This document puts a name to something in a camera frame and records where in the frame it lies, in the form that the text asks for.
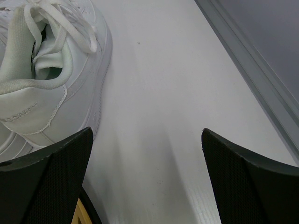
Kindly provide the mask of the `right white sneaker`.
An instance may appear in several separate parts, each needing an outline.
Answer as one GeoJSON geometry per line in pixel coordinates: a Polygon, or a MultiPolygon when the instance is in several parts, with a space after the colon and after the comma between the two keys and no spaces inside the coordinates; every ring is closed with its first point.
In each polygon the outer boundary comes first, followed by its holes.
{"type": "Polygon", "coordinates": [[[98,132],[112,48],[90,0],[1,1],[1,161],[98,132]]]}

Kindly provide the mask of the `right gold loafer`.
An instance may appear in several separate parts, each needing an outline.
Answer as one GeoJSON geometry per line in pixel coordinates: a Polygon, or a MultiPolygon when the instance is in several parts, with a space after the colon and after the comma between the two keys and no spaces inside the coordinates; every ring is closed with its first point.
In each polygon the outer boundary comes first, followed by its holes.
{"type": "Polygon", "coordinates": [[[102,221],[88,194],[81,187],[71,224],[102,224],[102,221]]]}

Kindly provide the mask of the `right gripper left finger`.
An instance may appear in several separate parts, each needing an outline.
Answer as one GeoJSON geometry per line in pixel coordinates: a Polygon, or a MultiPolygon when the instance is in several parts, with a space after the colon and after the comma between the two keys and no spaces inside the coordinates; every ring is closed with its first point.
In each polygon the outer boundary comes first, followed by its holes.
{"type": "Polygon", "coordinates": [[[2,224],[70,224],[93,146],[87,127],[0,164],[2,224]]]}

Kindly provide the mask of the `right aluminium floor rail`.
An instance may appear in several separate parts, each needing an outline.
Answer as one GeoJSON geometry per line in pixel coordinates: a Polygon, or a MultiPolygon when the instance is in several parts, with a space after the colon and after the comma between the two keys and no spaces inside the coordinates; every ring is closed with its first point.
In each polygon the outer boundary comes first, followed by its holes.
{"type": "Polygon", "coordinates": [[[287,145],[299,153],[299,103],[217,0],[196,1],[287,145]]]}

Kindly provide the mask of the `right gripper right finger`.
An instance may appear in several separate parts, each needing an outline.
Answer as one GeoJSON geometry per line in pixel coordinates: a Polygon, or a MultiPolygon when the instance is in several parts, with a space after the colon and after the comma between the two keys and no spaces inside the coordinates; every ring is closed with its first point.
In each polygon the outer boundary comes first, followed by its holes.
{"type": "Polygon", "coordinates": [[[297,224],[299,169],[205,128],[201,135],[221,223],[297,224]]]}

